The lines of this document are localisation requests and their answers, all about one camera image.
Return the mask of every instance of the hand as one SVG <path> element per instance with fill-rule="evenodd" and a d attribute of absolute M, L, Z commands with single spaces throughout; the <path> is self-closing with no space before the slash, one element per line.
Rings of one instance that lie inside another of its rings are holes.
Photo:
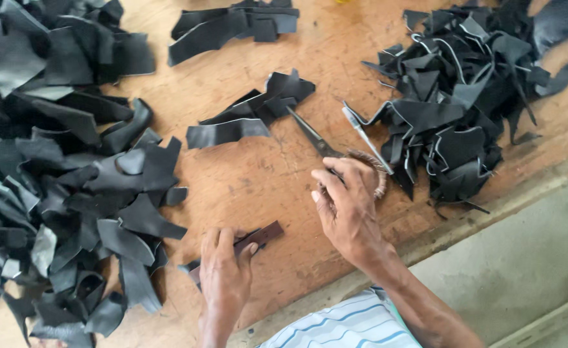
<path fill-rule="evenodd" d="M 329 171 L 312 171 L 312 177 L 330 196 L 312 192 L 323 231 L 345 259 L 372 277 L 386 258 L 395 254 L 394 247 L 383 239 L 376 219 L 373 192 L 377 176 L 355 159 L 326 157 L 323 163 L 346 183 L 344 186 Z"/>
<path fill-rule="evenodd" d="M 249 298 L 250 260 L 258 245 L 247 245 L 238 259 L 233 249 L 235 237 L 245 234 L 238 228 L 212 227 L 202 241 L 200 285 L 205 302 L 198 321 L 199 347 L 225 347 Z"/>

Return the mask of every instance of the brown leather strip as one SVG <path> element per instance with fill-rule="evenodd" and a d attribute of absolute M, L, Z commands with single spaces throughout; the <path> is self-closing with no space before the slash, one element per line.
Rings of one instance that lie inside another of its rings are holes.
<path fill-rule="evenodd" d="M 258 246 L 261 247 L 266 244 L 266 242 L 271 241 L 272 239 L 283 233 L 284 230 L 282 229 L 282 226 L 280 226 L 279 221 L 275 220 L 269 226 L 261 228 L 256 232 L 252 232 L 245 236 L 243 239 L 234 243 L 234 254 L 236 256 L 239 256 L 243 248 L 245 248 L 250 243 L 258 243 Z M 189 271 L 188 274 L 196 284 L 200 284 L 200 266 Z"/>

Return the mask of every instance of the right hand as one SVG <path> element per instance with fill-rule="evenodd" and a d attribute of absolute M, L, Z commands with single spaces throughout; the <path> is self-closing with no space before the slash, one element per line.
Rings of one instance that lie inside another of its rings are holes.
<path fill-rule="evenodd" d="M 327 170 L 312 171 L 312 177 L 326 187 L 330 196 L 312 192 L 323 231 L 348 262 L 372 276 L 388 256 L 395 255 L 394 247 L 383 238 L 377 223 L 373 197 L 376 174 L 355 159 L 326 157 L 323 163 L 339 173 L 346 183 L 344 186 Z"/>

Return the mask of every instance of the forearm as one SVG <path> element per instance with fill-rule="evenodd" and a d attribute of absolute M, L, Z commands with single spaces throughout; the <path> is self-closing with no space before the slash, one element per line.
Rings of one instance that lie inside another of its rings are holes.
<path fill-rule="evenodd" d="M 228 337 L 233 331 L 233 328 L 229 328 L 229 325 L 224 325 L 219 323 L 217 320 L 210 318 L 208 314 L 204 313 L 200 315 L 200 320 L 198 321 L 198 328 L 200 330 L 200 336 L 198 337 L 198 348 L 225 348 L 228 341 Z"/>
<path fill-rule="evenodd" d="M 434 295 L 390 248 L 380 263 L 363 271 L 389 295 L 402 319 L 424 348 L 483 347 L 462 318 Z"/>

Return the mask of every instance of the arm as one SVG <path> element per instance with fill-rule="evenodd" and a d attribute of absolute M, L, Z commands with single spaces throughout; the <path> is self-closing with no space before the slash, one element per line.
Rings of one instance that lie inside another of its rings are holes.
<path fill-rule="evenodd" d="M 198 348 L 224 348 L 249 298 L 252 283 L 250 260 L 258 249 L 247 245 L 238 259 L 235 237 L 245 232 L 232 228 L 210 228 L 202 241 L 200 284 L 205 301 L 198 319 Z"/>
<path fill-rule="evenodd" d="M 383 238 L 372 195 L 376 186 L 373 170 L 354 159 L 325 158 L 323 162 L 346 183 L 326 170 L 312 171 L 328 193 L 313 191 L 312 198 L 323 231 L 335 248 L 385 289 L 423 347 L 483 347 L 462 318 L 408 270 Z"/>

